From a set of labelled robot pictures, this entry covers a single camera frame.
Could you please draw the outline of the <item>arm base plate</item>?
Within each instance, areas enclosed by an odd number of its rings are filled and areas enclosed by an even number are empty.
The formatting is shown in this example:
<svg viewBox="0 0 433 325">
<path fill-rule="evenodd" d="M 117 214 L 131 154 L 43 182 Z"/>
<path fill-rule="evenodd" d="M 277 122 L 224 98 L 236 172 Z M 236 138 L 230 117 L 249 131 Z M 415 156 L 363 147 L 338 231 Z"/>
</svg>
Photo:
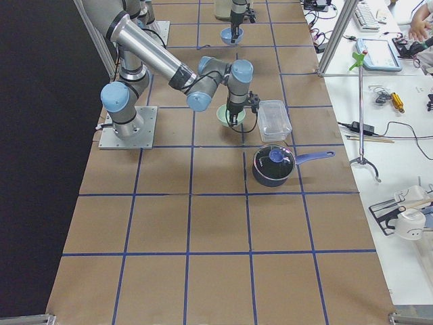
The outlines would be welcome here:
<svg viewBox="0 0 433 325">
<path fill-rule="evenodd" d="M 125 125 L 116 124 L 109 114 L 101 129 L 99 148 L 102 150 L 150 150 L 154 144 L 157 106 L 136 106 L 136 117 Z"/>
<path fill-rule="evenodd" d="M 167 46 L 170 21 L 155 20 L 151 24 L 143 24 L 141 28 L 159 45 L 163 47 Z"/>
</svg>

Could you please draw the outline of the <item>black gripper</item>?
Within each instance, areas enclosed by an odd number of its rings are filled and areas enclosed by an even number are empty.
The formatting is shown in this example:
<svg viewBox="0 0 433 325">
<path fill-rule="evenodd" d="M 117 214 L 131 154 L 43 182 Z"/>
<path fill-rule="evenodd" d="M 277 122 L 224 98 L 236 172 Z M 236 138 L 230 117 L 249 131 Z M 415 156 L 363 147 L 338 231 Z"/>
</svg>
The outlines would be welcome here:
<svg viewBox="0 0 433 325">
<path fill-rule="evenodd" d="M 227 98 L 226 109 L 226 124 L 228 126 L 237 126 L 238 114 L 244 109 L 246 96 L 229 96 Z"/>
<path fill-rule="evenodd" d="M 242 21 L 231 21 L 231 44 L 239 43 L 241 40 L 240 24 Z"/>
</svg>

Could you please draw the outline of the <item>person's hand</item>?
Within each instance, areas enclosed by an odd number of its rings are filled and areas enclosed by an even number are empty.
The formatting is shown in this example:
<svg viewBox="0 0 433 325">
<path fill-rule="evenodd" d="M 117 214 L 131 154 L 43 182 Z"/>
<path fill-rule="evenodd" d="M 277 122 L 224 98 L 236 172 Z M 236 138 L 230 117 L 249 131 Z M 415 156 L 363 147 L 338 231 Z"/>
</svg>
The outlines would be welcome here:
<svg viewBox="0 0 433 325">
<path fill-rule="evenodd" d="M 410 29 L 408 32 L 409 39 L 419 42 L 425 41 L 429 38 L 428 31 L 431 29 L 430 23 L 426 18 L 430 15 L 430 10 L 427 4 L 423 4 L 413 15 Z"/>
</svg>

